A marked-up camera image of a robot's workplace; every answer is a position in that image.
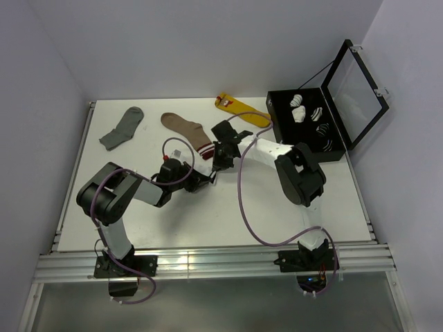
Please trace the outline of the white sock black stripes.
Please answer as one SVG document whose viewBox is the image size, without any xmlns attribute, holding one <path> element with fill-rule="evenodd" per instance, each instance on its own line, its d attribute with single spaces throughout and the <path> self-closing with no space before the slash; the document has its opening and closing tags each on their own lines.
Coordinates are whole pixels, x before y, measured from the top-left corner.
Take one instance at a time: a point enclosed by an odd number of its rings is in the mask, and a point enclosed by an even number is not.
<svg viewBox="0 0 443 332">
<path fill-rule="evenodd" d="M 195 157 L 195 161 L 192 161 L 192 155 L 189 152 L 181 152 L 179 160 L 182 163 L 186 163 L 189 166 L 194 165 L 193 169 L 205 176 L 212 176 L 212 160 L 203 160 L 200 157 Z"/>
</svg>

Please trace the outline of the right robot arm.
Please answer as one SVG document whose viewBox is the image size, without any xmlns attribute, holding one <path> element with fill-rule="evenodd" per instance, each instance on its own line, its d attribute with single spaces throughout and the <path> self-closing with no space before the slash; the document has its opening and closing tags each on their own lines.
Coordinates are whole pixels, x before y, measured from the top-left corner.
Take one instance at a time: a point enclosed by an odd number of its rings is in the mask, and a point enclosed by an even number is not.
<svg viewBox="0 0 443 332">
<path fill-rule="evenodd" d="M 320 198 L 324 193 L 326 176 L 305 143 L 284 145 L 260 137 L 270 129 L 267 127 L 258 133 L 239 133 L 227 120 L 216 124 L 211 129 L 216 138 L 213 171 L 220 172 L 232 168 L 234 159 L 239 158 L 237 200 L 246 229 L 257 242 L 268 247 L 277 248 L 296 240 L 301 265 L 313 270 L 323 262 L 323 255 L 333 242 L 323 227 L 320 212 Z M 242 199 L 242 170 L 247 158 L 267 165 L 277 172 L 285 197 L 294 205 L 303 208 L 304 230 L 280 243 L 268 243 L 256 235 L 246 217 Z"/>
</svg>

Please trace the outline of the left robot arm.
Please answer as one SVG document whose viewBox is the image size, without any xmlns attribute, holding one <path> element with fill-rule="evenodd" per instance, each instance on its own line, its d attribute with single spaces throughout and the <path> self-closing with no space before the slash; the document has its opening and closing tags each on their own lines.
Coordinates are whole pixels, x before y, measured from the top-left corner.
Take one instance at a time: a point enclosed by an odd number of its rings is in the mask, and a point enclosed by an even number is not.
<svg viewBox="0 0 443 332">
<path fill-rule="evenodd" d="M 213 183 L 215 172 L 192 169 L 186 161 L 169 158 L 163 162 L 154 180 L 115 163 L 103 166 L 78 192 L 76 203 L 93 219 L 105 249 L 112 254 L 110 269 L 119 276 L 134 270 L 134 246 L 127 238 L 123 215 L 136 199 L 156 208 L 163 207 L 172 193 L 193 193 Z"/>
</svg>

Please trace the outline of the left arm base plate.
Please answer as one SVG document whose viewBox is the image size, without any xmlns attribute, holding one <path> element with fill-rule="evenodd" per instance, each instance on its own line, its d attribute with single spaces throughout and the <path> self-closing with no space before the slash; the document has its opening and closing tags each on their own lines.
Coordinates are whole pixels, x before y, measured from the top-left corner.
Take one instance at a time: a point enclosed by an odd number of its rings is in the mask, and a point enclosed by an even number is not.
<svg viewBox="0 0 443 332">
<path fill-rule="evenodd" d="M 134 256 L 128 262 L 118 264 L 108 256 L 100 256 L 96 259 L 93 277 L 96 279 L 142 277 L 147 275 L 154 277 L 158 257 L 156 255 Z"/>
</svg>

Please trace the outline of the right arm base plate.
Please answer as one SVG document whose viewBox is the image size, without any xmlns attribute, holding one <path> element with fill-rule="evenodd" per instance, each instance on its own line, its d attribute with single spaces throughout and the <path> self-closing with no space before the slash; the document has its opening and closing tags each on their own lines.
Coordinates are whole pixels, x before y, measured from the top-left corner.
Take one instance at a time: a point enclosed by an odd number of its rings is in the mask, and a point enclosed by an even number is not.
<svg viewBox="0 0 443 332">
<path fill-rule="evenodd" d="M 279 267 L 281 273 L 319 272 L 321 268 L 333 271 L 340 268 L 332 249 L 328 249 L 324 253 L 314 253 L 309 250 L 281 250 L 273 263 Z"/>
</svg>

